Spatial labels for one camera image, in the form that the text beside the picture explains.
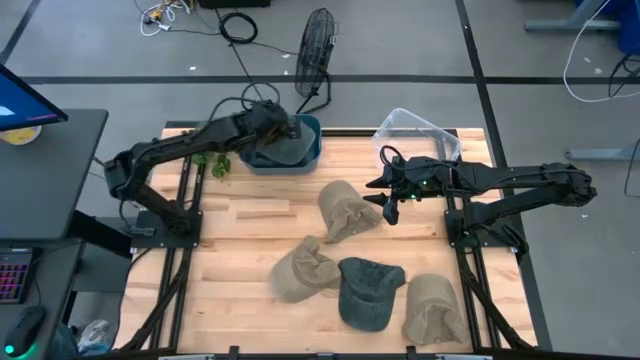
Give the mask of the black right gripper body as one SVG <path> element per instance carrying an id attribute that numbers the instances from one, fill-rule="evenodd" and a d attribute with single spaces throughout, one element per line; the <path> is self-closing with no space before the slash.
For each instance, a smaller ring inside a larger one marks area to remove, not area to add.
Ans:
<path id="1" fill-rule="evenodd" d="M 422 200 L 444 196 L 444 166 L 433 159 L 417 157 L 403 160 L 395 156 L 385 162 L 390 171 L 388 187 L 395 200 Z"/>

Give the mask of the black box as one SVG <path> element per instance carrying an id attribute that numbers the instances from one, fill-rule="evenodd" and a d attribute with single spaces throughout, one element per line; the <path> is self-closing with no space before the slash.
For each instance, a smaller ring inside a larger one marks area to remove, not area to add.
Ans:
<path id="1" fill-rule="evenodd" d="M 197 0 L 205 9 L 269 7 L 271 0 Z"/>

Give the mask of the green leafy plant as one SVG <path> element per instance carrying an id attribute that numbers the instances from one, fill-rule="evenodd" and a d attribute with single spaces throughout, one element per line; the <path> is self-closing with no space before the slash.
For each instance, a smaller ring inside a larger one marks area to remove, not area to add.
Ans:
<path id="1" fill-rule="evenodd" d="M 231 160 L 227 153 L 201 152 L 193 156 L 197 166 L 210 167 L 213 177 L 222 179 L 231 171 Z"/>

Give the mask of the clear plastic bin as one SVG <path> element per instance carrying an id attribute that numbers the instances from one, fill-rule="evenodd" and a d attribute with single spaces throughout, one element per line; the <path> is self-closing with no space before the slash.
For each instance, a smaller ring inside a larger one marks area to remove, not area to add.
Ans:
<path id="1" fill-rule="evenodd" d="M 379 152 L 385 145 L 396 148 L 405 158 L 426 156 L 436 160 L 456 160 L 461 152 L 459 139 L 404 108 L 392 110 L 372 136 Z"/>

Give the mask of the dark blue bag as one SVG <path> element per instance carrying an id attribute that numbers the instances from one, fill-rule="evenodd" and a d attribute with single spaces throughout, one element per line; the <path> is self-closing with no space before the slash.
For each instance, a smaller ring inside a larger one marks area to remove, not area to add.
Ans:
<path id="1" fill-rule="evenodd" d="M 73 360 L 78 346 L 72 331 L 63 323 L 55 329 L 45 360 Z"/>

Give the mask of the computer monitor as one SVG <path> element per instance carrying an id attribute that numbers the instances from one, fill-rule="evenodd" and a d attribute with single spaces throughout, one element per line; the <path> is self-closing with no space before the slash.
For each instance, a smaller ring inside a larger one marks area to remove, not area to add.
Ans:
<path id="1" fill-rule="evenodd" d="M 0 64 L 0 131 L 67 120 L 65 112 Z"/>

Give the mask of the backlit keyboard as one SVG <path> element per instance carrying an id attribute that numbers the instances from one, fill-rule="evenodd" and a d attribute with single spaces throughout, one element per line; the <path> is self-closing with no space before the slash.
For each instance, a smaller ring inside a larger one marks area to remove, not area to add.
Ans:
<path id="1" fill-rule="evenodd" d="M 0 305 L 24 302 L 32 260 L 32 248 L 0 248 Z"/>

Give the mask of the tan cap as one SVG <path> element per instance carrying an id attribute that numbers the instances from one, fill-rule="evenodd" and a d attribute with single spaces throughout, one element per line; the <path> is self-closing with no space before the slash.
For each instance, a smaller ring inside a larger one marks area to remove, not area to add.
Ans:
<path id="1" fill-rule="evenodd" d="M 451 282 L 438 274 L 420 274 L 409 283 L 403 335 L 417 345 L 468 342 L 464 319 Z"/>
<path id="2" fill-rule="evenodd" d="M 320 240 L 305 237 L 272 268 L 270 282 L 276 297 L 298 303 L 327 288 L 338 288 L 341 271 L 337 263 L 320 252 Z"/>
<path id="3" fill-rule="evenodd" d="M 327 228 L 326 243 L 339 243 L 367 232 L 383 220 L 370 203 L 344 180 L 328 183 L 318 196 L 318 205 Z"/>

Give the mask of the white plastic bag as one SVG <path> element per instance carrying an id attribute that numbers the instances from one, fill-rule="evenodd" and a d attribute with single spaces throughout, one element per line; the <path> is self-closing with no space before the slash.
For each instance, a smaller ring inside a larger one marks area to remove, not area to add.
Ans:
<path id="1" fill-rule="evenodd" d="M 83 330 L 78 341 L 80 356 L 102 355 L 111 349 L 108 339 L 111 324 L 104 319 L 97 319 L 89 323 Z"/>

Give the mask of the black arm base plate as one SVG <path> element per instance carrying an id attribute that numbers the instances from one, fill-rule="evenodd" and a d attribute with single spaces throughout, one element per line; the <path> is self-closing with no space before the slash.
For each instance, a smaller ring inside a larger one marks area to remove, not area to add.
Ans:
<path id="1" fill-rule="evenodd" d="M 508 219 L 501 218 L 489 225 L 466 226 L 462 210 L 446 210 L 444 220 L 452 247 L 507 247 L 520 248 L 524 237 L 512 226 Z"/>
<path id="2" fill-rule="evenodd" d="M 194 248 L 199 245 L 203 213 L 187 212 L 185 223 L 166 222 L 151 211 L 139 213 L 131 229 L 135 248 Z"/>

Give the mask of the grey desk foot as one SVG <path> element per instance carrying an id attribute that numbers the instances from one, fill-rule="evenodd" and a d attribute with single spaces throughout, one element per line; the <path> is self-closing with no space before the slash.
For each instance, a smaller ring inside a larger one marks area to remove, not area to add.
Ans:
<path id="1" fill-rule="evenodd" d="M 620 23 L 615 20 L 597 20 L 600 12 L 610 0 L 583 0 L 575 11 L 565 19 L 527 20 L 525 31 L 616 31 Z"/>
<path id="2" fill-rule="evenodd" d="M 571 161 L 640 161 L 640 145 L 623 148 L 569 149 L 564 156 Z"/>

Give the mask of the blue object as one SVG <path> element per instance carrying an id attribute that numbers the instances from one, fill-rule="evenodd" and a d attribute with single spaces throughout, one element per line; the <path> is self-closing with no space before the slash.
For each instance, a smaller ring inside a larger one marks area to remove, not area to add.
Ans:
<path id="1" fill-rule="evenodd" d="M 640 0 L 602 0 L 601 5 L 592 15 L 593 18 L 588 20 L 579 31 L 571 50 L 574 50 L 585 30 L 598 31 L 593 23 L 594 18 L 600 14 L 614 16 L 619 24 L 617 29 L 619 50 L 627 55 L 640 56 Z"/>

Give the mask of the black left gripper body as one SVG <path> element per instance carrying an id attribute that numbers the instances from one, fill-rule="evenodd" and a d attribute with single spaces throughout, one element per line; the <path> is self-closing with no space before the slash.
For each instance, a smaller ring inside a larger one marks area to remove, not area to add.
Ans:
<path id="1" fill-rule="evenodd" d="M 291 137 L 291 116 L 273 102 L 254 103 L 248 110 L 248 122 L 258 147 Z"/>

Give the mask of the black lower desk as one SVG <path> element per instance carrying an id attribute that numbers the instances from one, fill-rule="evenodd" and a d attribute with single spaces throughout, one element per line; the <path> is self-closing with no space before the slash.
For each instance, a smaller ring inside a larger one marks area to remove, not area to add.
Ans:
<path id="1" fill-rule="evenodd" d="M 64 318 L 83 245 L 77 240 L 17 244 L 0 242 L 0 248 L 33 249 L 24 302 L 0 305 L 0 360 L 44 360 L 55 329 Z M 3 350 L 5 337 L 21 311 L 34 305 L 41 305 L 46 310 L 35 342 L 25 355 L 10 358 Z"/>

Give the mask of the black computer mouse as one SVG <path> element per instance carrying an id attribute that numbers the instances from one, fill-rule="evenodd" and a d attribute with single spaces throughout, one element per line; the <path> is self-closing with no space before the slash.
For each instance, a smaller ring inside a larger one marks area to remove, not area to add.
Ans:
<path id="1" fill-rule="evenodd" d="M 25 355 L 33 346 L 45 315 L 46 310 L 41 305 L 29 306 L 22 310 L 5 337 L 4 354 L 10 358 Z"/>

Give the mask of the yellow round disc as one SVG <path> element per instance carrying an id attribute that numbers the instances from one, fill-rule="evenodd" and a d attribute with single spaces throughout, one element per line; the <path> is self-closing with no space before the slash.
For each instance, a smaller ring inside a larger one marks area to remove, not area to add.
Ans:
<path id="1" fill-rule="evenodd" d="M 0 140 L 3 140 L 10 145 L 22 146 L 36 140 L 41 132 L 41 126 L 7 130 L 0 132 Z"/>

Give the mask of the black desk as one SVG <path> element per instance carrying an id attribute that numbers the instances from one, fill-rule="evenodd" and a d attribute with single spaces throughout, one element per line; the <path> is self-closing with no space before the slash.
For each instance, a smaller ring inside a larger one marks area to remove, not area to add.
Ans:
<path id="1" fill-rule="evenodd" d="M 0 240 L 66 236 L 108 118 L 103 109 L 69 109 L 26 145 L 0 139 Z"/>
<path id="2" fill-rule="evenodd" d="M 0 360 L 44 360 L 55 329 L 64 318 L 83 245 L 77 240 L 17 244 L 0 242 L 0 248 L 33 249 L 24 302 L 0 305 Z M 5 337 L 21 311 L 34 305 L 41 305 L 46 310 L 35 342 L 25 355 L 10 358 L 3 350 Z"/>

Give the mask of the blue plastic bin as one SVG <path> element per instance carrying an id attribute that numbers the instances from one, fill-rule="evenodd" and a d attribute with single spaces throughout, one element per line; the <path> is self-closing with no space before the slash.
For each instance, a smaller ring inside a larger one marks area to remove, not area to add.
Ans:
<path id="1" fill-rule="evenodd" d="M 255 157 L 255 150 L 240 153 L 239 159 L 256 175 L 305 175 L 313 172 L 322 151 L 322 134 L 319 121 L 311 115 L 296 115 L 302 117 L 317 135 L 313 149 L 296 165 L 283 165 L 276 162 L 264 161 Z"/>

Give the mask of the black desk top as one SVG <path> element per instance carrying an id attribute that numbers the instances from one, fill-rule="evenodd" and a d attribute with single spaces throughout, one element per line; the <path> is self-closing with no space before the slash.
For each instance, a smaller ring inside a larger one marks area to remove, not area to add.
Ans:
<path id="1" fill-rule="evenodd" d="M 0 240 L 66 236 L 108 118 L 103 109 L 69 109 L 26 145 L 0 139 Z"/>

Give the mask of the dark grey cap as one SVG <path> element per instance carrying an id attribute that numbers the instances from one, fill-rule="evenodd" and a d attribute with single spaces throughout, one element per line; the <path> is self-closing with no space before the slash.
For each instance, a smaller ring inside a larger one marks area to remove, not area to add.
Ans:
<path id="1" fill-rule="evenodd" d="M 339 315 L 365 332 L 384 330 L 391 319 L 396 291 L 406 284 L 405 270 L 358 257 L 342 259 Z"/>
<path id="2" fill-rule="evenodd" d="M 255 150 L 255 157 L 264 161 L 283 165 L 296 165 L 313 149 L 317 135 L 313 128 L 302 117 L 298 117 L 300 136 L 289 138 L 278 137 L 271 142 L 260 145 Z"/>

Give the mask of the black floor fan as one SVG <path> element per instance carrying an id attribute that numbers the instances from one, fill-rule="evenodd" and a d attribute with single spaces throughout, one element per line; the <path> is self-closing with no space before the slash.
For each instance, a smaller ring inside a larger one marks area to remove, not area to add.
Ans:
<path id="1" fill-rule="evenodd" d="M 301 39 L 294 77 L 296 92 L 304 98 L 297 114 L 310 114 L 330 104 L 332 100 L 331 75 L 328 72 L 336 41 L 336 23 L 327 8 L 314 10 L 306 23 Z M 309 110 L 305 106 L 319 96 L 326 85 L 326 100 Z"/>

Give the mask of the black aluminium table frame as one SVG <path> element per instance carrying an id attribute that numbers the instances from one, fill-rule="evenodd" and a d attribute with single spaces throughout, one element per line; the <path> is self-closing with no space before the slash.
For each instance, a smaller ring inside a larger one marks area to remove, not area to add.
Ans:
<path id="1" fill-rule="evenodd" d="M 326 227 L 317 198 L 335 180 L 349 182 L 360 194 L 380 192 L 365 184 L 381 173 L 373 129 L 329 129 L 315 171 L 301 176 L 255 176 L 231 156 L 232 172 L 217 180 L 207 169 L 203 179 L 204 213 L 199 247 L 191 257 L 179 328 L 178 353 L 228 355 L 312 354 L 328 358 L 406 353 L 402 335 L 406 289 L 400 288 L 390 323 L 369 333 L 346 325 L 338 313 L 338 289 L 326 289 L 296 304 L 278 300 L 269 275 L 272 267 L 308 235 L 324 237 Z M 400 222 L 322 246 L 336 262 L 357 256 L 399 265 L 407 280 L 423 273 L 447 277 L 457 296 L 465 326 L 463 289 L 454 250 L 446 239 L 443 198 L 399 204 Z M 491 296 L 518 335 L 542 345 L 531 319 L 515 254 L 506 248 L 482 249 Z M 155 249 L 129 273 L 121 305 L 115 348 L 132 340 L 154 307 L 166 250 Z"/>

